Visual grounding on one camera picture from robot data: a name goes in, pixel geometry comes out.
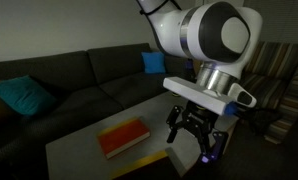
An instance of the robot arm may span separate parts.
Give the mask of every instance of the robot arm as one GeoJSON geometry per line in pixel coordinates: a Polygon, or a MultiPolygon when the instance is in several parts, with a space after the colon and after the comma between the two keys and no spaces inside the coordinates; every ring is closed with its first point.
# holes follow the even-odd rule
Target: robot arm
{"type": "Polygon", "coordinates": [[[230,102],[256,104],[236,82],[253,54],[262,26],[254,10],[218,2],[179,10],[172,0],[137,0],[158,47],[166,54],[203,61],[196,84],[166,78],[164,87],[219,115],[230,102]]]}

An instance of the couch cushion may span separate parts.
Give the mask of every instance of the couch cushion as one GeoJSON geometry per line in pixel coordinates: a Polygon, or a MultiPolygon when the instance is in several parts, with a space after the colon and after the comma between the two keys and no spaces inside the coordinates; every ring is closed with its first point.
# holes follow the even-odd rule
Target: couch cushion
{"type": "Polygon", "coordinates": [[[111,115],[112,112],[119,112],[123,110],[122,106],[108,96],[102,89],[100,89],[98,86],[93,86],[71,93],[53,111],[53,113],[75,111],[76,109],[85,106],[93,107],[95,112],[102,111],[102,113],[104,113],[102,116],[104,117],[111,115]]]}
{"type": "Polygon", "coordinates": [[[121,110],[121,105],[97,87],[74,92],[45,116],[23,117],[1,127],[0,161],[17,166],[32,163],[43,157],[45,144],[121,110]]]}
{"type": "Polygon", "coordinates": [[[151,52],[148,43],[88,50],[99,84],[144,71],[141,52],[151,52]]]}
{"type": "Polygon", "coordinates": [[[276,109],[288,84],[284,80],[244,73],[240,85],[257,99],[256,106],[276,109]]]}
{"type": "Polygon", "coordinates": [[[165,67],[168,74],[184,78],[184,69],[187,59],[175,56],[165,56],[165,67]]]}
{"type": "Polygon", "coordinates": [[[101,84],[100,87],[124,108],[129,108],[165,92],[163,79],[168,76],[141,72],[101,84]]]}
{"type": "Polygon", "coordinates": [[[0,62],[0,80],[25,75],[64,91],[74,91],[96,83],[84,51],[0,62]]]}
{"type": "Polygon", "coordinates": [[[290,80],[298,66],[298,44],[259,42],[244,70],[272,78],[290,80]]]}

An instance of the gray couch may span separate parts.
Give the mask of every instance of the gray couch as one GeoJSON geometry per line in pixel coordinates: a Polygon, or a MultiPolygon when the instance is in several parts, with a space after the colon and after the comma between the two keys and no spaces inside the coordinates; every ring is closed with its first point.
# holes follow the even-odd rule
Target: gray couch
{"type": "Polygon", "coordinates": [[[165,57],[166,74],[146,74],[141,52],[150,51],[143,43],[0,62],[0,80],[30,75],[58,100],[0,126],[0,162],[31,166],[48,142],[165,92],[163,79],[182,76],[185,59],[165,57]]]}

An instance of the red book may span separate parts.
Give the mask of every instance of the red book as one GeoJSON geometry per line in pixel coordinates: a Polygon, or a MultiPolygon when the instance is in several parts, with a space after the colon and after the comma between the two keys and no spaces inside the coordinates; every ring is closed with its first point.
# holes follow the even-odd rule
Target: red book
{"type": "Polygon", "coordinates": [[[109,159],[149,136],[148,127],[139,118],[132,118],[102,130],[97,138],[103,153],[109,159]]]}

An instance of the floor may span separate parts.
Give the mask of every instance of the floor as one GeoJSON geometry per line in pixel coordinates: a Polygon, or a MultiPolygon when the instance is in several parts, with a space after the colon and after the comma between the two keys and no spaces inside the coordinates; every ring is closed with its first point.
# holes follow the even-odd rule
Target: floor
{"type": "Polygon", "coordinates": [[[298,180],[298,122],[280,145],[238,123],[223,158],[208,166],[198,162],[184,179],[298,180]]]}

